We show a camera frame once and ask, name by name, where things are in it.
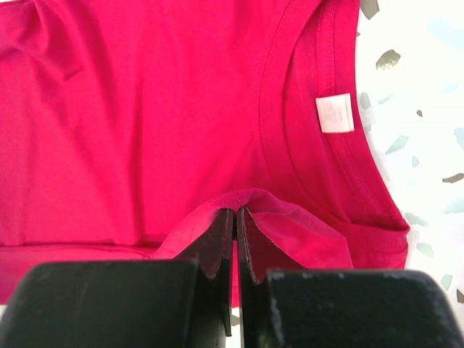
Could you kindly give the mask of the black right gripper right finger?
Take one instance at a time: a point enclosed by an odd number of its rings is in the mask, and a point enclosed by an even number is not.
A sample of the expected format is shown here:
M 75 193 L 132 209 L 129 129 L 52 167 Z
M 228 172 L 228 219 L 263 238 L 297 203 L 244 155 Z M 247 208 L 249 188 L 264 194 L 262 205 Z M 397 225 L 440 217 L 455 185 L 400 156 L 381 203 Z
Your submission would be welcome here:
M 236 216 L 243 347 L 461 347 L 436 281 L 415 270 L 307 270 L 249 210 Z

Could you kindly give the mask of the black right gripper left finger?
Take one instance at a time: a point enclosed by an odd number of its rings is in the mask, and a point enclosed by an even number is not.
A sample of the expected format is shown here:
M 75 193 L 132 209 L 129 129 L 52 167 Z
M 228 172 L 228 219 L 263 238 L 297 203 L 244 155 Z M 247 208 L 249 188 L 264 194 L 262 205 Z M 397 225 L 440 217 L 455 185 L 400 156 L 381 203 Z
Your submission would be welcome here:
M 55 262 L 22 280 L 3 347 L 224 347 L 231 335 L 234 213 L 172 260 Z

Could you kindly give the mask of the magenta t shirt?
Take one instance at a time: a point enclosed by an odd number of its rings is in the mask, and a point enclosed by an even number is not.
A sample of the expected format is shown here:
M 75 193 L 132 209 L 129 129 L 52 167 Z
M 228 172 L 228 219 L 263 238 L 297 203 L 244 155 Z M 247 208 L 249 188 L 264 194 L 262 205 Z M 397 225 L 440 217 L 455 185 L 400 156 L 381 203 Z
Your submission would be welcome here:
M 222 209 L 307 268 L 405 266 L 357 106 L 358 1 L 1 5 L 1 302 L 176 256 Z

